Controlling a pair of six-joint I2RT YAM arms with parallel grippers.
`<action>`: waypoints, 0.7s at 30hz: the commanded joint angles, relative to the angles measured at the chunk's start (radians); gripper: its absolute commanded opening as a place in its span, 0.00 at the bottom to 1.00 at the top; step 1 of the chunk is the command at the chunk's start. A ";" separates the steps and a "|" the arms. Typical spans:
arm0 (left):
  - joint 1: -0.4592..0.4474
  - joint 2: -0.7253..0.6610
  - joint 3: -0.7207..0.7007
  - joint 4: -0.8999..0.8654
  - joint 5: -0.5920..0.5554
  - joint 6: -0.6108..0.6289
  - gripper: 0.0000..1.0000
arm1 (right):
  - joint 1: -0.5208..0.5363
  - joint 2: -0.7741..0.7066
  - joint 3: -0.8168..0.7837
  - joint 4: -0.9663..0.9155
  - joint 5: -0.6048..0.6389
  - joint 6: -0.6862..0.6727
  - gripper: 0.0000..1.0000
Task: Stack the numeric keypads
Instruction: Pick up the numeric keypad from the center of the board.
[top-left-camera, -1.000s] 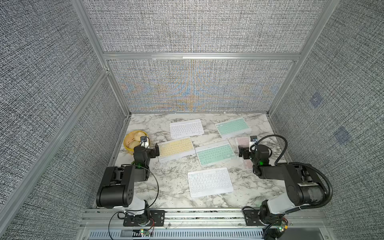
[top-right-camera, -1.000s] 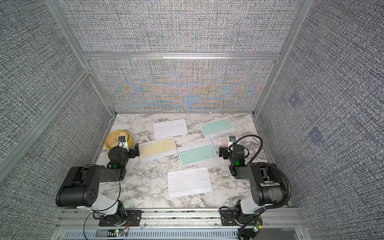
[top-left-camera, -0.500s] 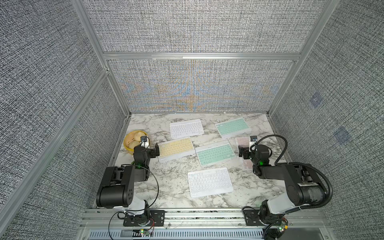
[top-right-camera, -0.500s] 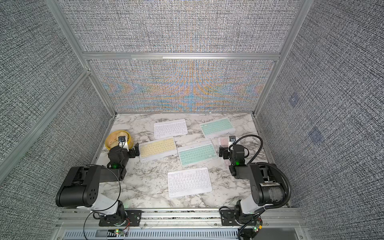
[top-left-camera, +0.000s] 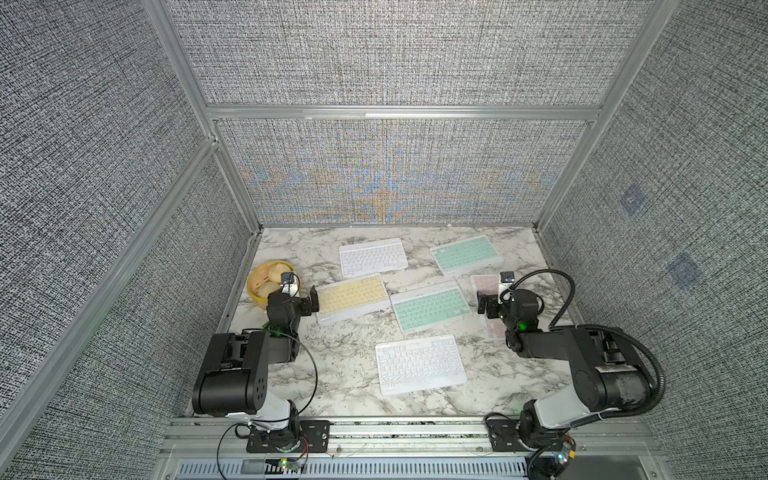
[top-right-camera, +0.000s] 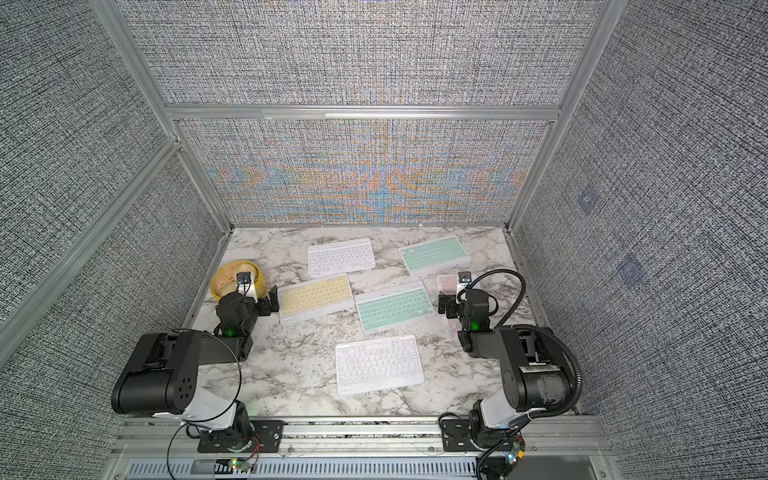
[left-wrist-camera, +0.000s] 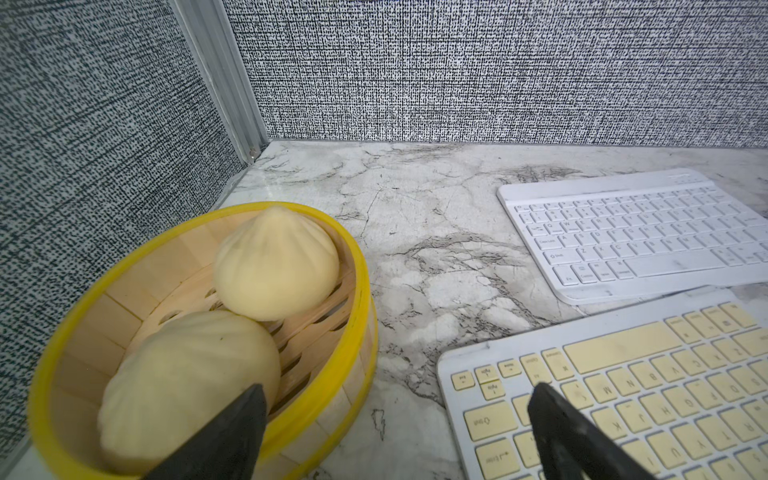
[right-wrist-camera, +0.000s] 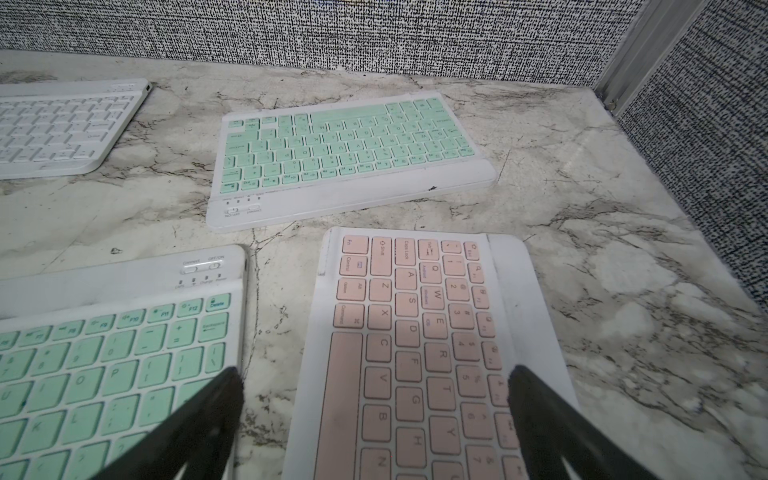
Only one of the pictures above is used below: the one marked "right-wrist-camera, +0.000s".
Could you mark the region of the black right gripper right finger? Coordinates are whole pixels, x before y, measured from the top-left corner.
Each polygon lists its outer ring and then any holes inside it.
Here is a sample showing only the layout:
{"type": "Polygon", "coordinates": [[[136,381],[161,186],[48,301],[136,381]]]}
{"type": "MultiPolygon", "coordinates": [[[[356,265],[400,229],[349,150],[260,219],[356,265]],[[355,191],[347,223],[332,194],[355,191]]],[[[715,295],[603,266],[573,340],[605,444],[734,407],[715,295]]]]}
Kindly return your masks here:
{"type": "Polygon", "coordinates": [[[531,479],[654,479],[533,371],[517,365],[508,404],[531,479]]]}

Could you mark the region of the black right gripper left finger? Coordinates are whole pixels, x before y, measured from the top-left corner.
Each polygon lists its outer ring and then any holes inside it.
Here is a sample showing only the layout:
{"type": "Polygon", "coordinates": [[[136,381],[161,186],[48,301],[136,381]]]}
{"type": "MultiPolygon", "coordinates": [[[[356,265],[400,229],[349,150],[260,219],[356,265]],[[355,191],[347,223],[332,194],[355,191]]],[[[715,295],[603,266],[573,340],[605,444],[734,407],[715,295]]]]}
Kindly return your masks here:
{"type": "Polygon", "coordinates": [[[244,404],[235,367],[222,370],[96,479],[222,479],[244,404]]]}

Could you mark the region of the white keyboard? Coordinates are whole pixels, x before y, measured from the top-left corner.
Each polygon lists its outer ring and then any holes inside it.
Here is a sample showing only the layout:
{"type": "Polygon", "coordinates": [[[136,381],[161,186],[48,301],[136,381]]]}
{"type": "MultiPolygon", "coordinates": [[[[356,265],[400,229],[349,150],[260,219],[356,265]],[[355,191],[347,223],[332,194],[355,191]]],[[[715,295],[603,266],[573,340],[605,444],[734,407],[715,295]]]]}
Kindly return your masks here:
{"type": "Polygon", "coordinates": [[[96,170],[151,89],[142,78],[3,84],[1,178],[96,170]]]}

